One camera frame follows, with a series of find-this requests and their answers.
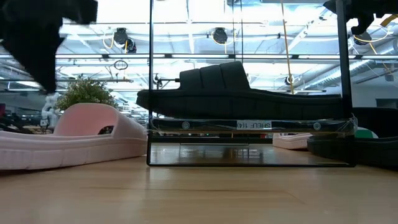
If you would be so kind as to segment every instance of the green plant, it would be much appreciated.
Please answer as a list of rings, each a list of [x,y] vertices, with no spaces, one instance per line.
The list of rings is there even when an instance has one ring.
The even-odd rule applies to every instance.
[[[66,110],[77,103],[102,103],[116,108],[117,104],[105,84],[98,80],[78,77],[76,82],[69,83],[68,91],[58,99],[56,107]]]

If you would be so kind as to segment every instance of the green object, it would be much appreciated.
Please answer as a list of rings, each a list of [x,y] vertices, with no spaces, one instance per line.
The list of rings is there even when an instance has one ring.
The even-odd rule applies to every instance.
[[[369,129],[366,128],[358,128],[355,132],[356,138],[378,138],[378,136]]]
[[[66,110],[77,103],[102,103],[117,108],[111,91],[105,87],[106,82],[83,79],[78,77],[77,82],[68,85],[68,91],[62,95],[56,104],[60,110]]]

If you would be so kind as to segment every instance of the white figure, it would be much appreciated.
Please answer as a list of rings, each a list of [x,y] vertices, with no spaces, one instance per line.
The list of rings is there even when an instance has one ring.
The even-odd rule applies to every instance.
[[[57,125],[59,110],[55,110],[55,104],[59,96],[60,94],[56,93],[45,98],[45,104],[42,109],[42,120],[40,122],[41,126],[54,128]]]

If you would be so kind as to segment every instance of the wooden table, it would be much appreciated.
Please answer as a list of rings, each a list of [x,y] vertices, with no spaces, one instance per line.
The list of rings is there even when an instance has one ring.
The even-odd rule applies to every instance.
[[[396,224],[397,200],[397,173],[361,166],[150,168],[140,157],[0,173],[1,224]]]

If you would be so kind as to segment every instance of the pink slide sandal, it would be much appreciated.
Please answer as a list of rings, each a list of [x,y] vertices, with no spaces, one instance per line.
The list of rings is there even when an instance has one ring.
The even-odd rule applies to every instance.
[[[98,135],[112,126],[111,134]],[[143,156],[143,126],[115,108],[95,103],[71,106],[53,134],[0,131],[0,169],[47,169]]]
[[[307,148],[307,139],[312,136],[311,134],[296,134],[291,136],[281,136],[275,133],[272,138],[272,144],[275,147],[284,149],[302,150]]]

